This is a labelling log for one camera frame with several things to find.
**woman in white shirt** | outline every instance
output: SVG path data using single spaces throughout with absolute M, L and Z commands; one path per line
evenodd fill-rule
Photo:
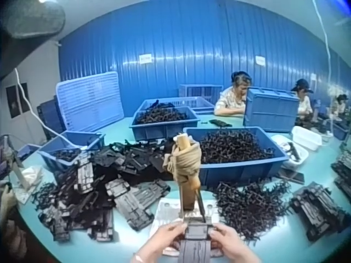
M 298 105 L 298 115 L 300 118 L 304 118 L 306 115 L 310 115 L 313 113 L 311 102 L 308 97 L 308 93 L 313 93 L 312 90 L 309 89 L 309 84 L 305 79 L 299 79 L 296 82 L 295 87 L 291 90 L 292 92 L 296 92 L 297 96 L 300 99 L 300 103 Z
M 245 113 L 247 88 L 251 85 L 251 77 L 245 71 L 231 74 L 232 86 L 223 91 L 214 108 L 216 116 L 233 116 Z
M 334 99 L 332 112 L 337 115 L 342 115 L 345 113 L 346 101 L 347 101 L 346 94 L 341 94 Z

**table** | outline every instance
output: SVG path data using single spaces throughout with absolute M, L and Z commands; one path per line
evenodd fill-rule
M 213 127 L 208 122 L 210 119 L 221 119 L 233 125 L 233 127 L 242 126 L 242 118 L 218 118 L 213 115 L 201 116 L 199 127 Z M 117 123 L 107 126 L 100 130 L 105 133 L 105 142 L 120 141 L 125 139 L 134 140 L 133 133 L 129 129 L 131 118 L 125 118 Z M 340 141 L 332 138 L 330 144 L 323 146 L 318 152 L 309 151 L 309 158 L 300 167 L 299 171 L 305 174 L 306 185 L 312 181 L 329 187 L 332 191 L 332 198 L 337 204 L 342 206 L 346 211 L 351 213 L 349 204 L 343 193 L 334 185 L 333 180 L 336 174 L 330 168 L 339 154 Z M 44 162 L 40 155 L 34 153 L 24 161 L 24 166 L 43 165 Z M 11 173 L 12 182 L 15 181 L 15 175 Z M 43 182 L 54 181 L 53 174 L 45 171 Z M 172 191 L 169 197 L 179 198 L 177 186 L 174 182 L 168 182 Z M 301 186 L 291 184 L 291 191 L 299 189 Z M 151 211 L 156 211 L 157 204 L 151 207 Z M 125 219 L 114 209 L 114 229 L 118 232 L 119 240 L 113 243 L 98 243 L 91 240 L 85 231 L 72 231 L 71 242 L 60 244 L 53 241 L 49 230 L 45 228 L 38 220 L 38 212 L 35 206 L 28 201 L 25 205 L 20 205 L 19 212 L 27 223 L 30 230 L 38 240 L 53 254 L 60 262 L 129 262 L 133 253 L 135 253 L 147 240 L 150 226 L 140 232 L 133 231 Z M 250 247 L 263 260 L 263 262 L 284 262 L 284 263 L 317 263 L 322 262 L 331 255 L 341 244 L 350 236 L 351 228 L 344 230 L 340 234 L 324 236 L 315 243 L 310 243 L 305 235 L 306 229 L 297 215 L 289 215 L 280 220 L 278 225 L 272 228 L 260 241 Z M 212 259 L 212 262 L 227 262 L 225 258 Z M 177 262 L 175 258 L 162 257 L 159 262 Z

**blue metal wall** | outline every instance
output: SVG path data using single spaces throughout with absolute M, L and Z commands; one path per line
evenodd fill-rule
M 179 84 L 228 87 L 238 70 L 255 86 L 278 89 L 315 73 L 314 96 L 329 101 L 324 43 L 282 16 L 233 0 L 150 0 L 97 18 L 61 43 L 61 80 L 116 70 L 126 116 L 144 99 L 177 96 Z M 149 53 L 154 62 L 139 64 Z M 351 89 L 351 69 L 331 54 L 332 83 Z

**ceiling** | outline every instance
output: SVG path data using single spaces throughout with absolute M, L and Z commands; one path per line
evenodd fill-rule
M 59 40 L 85 23 L 110 11 L 148 0 L 49 0 L 60 3 L 66 13 L 66 24 Z M 324 41 L 313 0 L 232 0 L 257 5 L 280 14 L 315 34 Z M 315 0 L 328 36 L 329 46 L 351 66 L 351 20 L 341 2 Z

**white plastic crate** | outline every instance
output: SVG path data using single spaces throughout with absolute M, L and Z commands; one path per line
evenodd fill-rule
M 283 167 L 291 170 L 296 170 L 306 159 L 308 158 L 309 154 L 308 151 L 303 148 L 302 146 L 299 146 L 299 144 L 295 144 L 293 141 L 289 140 L 287 137 L 283 135 L 274 135 L 271 137 L 272 140 L 276 142 L 276 144 L 279 145 L 280 148 L 283 149 L 283 151 L 289 150 L 290 146 L 288 145 L 289 142 L 292 142 L 298 155 L 300 156 L 300 161 L 294 161 L 291 158 L 283 163 Z
M 316 151 L 322 146 L 321 135 L 300 126 L 295 126 L 292 129 L 292 140 L 312 151 Z
M 107 72 L 56 85 L 67 130 L 95 131 L 124 118 L 117 72 Z

